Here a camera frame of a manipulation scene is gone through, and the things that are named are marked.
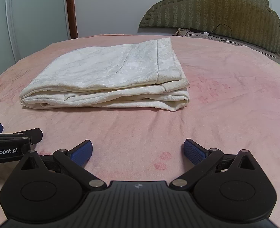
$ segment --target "silver screw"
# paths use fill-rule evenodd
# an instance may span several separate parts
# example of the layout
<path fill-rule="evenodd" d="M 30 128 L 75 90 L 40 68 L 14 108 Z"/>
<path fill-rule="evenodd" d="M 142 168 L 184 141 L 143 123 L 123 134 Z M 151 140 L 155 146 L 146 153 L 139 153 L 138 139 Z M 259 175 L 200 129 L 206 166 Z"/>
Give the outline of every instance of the silver screw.
<path fill-rule="evenodd" d="M 184 179 L 175 179 L 174 181 L 172 181 L 172 184 L 177 187 L 184 187 L 185 185 L 187 185 L 187 181 Z"/>
<path fill-rule="evenodd" d="M 91 180 L 88 184 L 91 187 L 98 188 L 101 187 L 104 184 L 104 182 L 100 179 L 95 179 L 95 180 Z"/>

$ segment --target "black cable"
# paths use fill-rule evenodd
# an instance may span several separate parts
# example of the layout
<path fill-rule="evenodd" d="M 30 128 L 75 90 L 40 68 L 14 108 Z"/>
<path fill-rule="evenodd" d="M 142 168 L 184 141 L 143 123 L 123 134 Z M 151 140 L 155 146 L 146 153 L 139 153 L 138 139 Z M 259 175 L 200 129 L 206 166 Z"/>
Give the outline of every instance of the black cable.
<path fill-rule="evenodd" d="M 226 24 L 223 24 L 223 23 L 218 24 L 218 26 L 220 26 L 220 25 L 227 26 L 227 27 L 231 30 L 231 35 L 230 35 L 230 38 L 229 38 L 229 40 L 230 40 L 231 37 L 232 37 L 232 34 L 233 34 L 232 29 L 231 29 L 228 25 L 226 25 Z M 214 32 L 215 30 L 217 30 L 218 26 L 216 26 L 216 28 L 215 28 L 214 30 L 212 30 L 209 34 L 211 34 L 212 32 Z"/>

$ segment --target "folded white fabric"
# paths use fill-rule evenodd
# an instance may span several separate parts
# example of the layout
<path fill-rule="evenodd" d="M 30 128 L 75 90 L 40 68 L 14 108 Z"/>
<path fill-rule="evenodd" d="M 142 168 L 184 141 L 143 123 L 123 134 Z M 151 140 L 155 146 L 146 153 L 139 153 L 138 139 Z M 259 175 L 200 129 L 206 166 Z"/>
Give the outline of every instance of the folded white fabric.
<path fill-rule="evenodd" d="M 47 66 L 20 94 L 34 109 L 156 107 L 175 111 L 190 100 L 171 39 L 87 47 Z"/>

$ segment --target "ribbed black surface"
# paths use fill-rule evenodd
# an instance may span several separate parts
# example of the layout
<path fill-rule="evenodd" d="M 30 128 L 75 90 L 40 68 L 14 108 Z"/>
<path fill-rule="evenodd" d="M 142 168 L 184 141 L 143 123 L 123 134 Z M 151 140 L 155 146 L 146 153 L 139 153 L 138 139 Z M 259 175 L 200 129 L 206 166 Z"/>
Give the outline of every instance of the ribbed black surface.
<path fill-rule="evenodd" d="M 2 228 L 275 228 L 268 220 L 230 224 L 209 217 L 189 193 L 174 191 L 164 181 L 112 182 L 91 192 L 73 214 L 49 224 L 22 224 L 9 220 Z"/>

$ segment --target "mattress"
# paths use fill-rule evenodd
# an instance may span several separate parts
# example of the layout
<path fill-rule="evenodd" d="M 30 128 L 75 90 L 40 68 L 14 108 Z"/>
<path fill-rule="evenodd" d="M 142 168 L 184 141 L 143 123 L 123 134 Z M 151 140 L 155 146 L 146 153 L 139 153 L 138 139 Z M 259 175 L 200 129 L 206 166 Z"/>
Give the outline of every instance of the mattress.
<path fill-rule="evenodd" d="M 59 42 L 36 52 L 0 76 L 4 133 L 41 128 L 40 155 L 72 149 L 90 139 L 86 165 L 98 178 L 170 182 L 192 167 L 182 155 L 191 138 L 226 154 L 248 149 L 277 192 L 270 219 L 280 227 L 280 66 L 246 46 L 172 36 L 172 47 L 190 82 L 190 102 L 175 112 L 156 108 L 34 110 L 19 94 L 49 63 L 89 46 L 140 43 L 165 36 L 100 35 Z M 16 162 L 0 164 L 0 189 Z M 0 206 L 0 224 L 6 217 Z"/>

